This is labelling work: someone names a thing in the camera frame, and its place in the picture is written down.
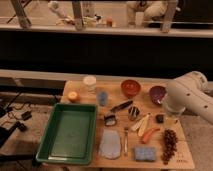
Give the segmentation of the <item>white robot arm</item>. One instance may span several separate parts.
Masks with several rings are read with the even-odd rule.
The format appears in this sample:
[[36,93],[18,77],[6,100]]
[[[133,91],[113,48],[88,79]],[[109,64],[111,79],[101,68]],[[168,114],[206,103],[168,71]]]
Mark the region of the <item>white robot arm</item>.
[[169,117],[179,117],[186,109],[213,124],[213,97],[204,93],[208,80],[199,71],[192,71],[166,84],[162,107]]

